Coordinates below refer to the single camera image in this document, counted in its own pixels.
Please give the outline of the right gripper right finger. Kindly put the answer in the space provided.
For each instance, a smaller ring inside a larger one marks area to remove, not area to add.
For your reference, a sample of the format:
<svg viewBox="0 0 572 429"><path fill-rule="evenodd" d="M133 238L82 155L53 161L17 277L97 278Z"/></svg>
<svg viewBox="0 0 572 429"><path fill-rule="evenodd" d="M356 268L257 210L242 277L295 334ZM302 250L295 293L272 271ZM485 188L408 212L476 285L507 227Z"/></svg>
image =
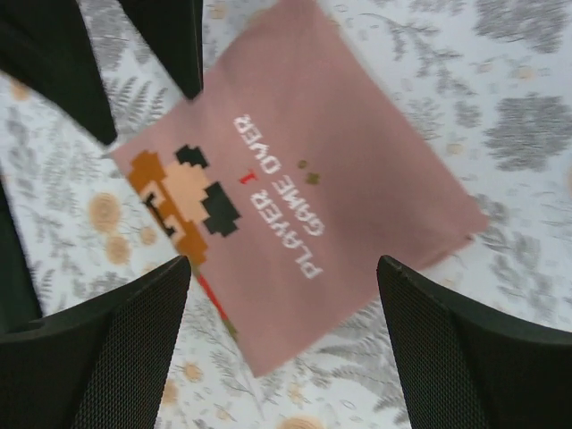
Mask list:
<svg viewBox="0 0 572 429"><path fill-rule="evenodd" d="M571 426L571 334L508 315L381 257L377 280L409 421Z"/></svg>

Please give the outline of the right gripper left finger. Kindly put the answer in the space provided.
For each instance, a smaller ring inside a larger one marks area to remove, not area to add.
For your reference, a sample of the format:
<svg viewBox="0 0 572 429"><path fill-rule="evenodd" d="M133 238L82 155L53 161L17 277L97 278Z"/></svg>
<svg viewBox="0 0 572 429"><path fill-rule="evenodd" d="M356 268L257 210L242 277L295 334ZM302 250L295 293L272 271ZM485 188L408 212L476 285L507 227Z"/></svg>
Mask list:
<svg viewBox="0 0 572 429"><path fill-rule="evenodd" d="M152 428L188 296L178 256L1 336L3 428Z"/></svg>

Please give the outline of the pink t shirt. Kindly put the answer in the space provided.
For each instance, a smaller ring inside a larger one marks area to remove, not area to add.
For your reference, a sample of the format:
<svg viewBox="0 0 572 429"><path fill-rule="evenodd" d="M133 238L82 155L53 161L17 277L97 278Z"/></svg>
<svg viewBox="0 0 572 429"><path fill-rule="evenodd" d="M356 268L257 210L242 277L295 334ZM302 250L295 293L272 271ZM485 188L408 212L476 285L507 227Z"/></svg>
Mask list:
<svg viewBox="0 0 572 429"><path fill-rule="evenodd" d="M198 268L253 375L368 304L381 256L424 269L486 229L318 3L262 12L205 81L112 159Z"/></svg>

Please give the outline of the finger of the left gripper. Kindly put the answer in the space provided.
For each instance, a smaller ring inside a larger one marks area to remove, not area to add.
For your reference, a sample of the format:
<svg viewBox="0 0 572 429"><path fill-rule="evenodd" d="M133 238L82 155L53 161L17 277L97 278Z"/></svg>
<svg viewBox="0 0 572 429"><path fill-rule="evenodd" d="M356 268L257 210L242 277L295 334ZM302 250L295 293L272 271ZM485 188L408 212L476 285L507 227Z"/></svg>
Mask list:
<svg viewBox="0 0 572 429"><path fill-rule="evenodd" d="M203 87L203 0L121 0L123 11L187 99Z"/></svg>
<svg viewBox="0 0 572 429"><path fill-rule="evenodd" d="M55 103L100 143L117 138L111 107L75 0L4 0L1 70Z"/></svg>

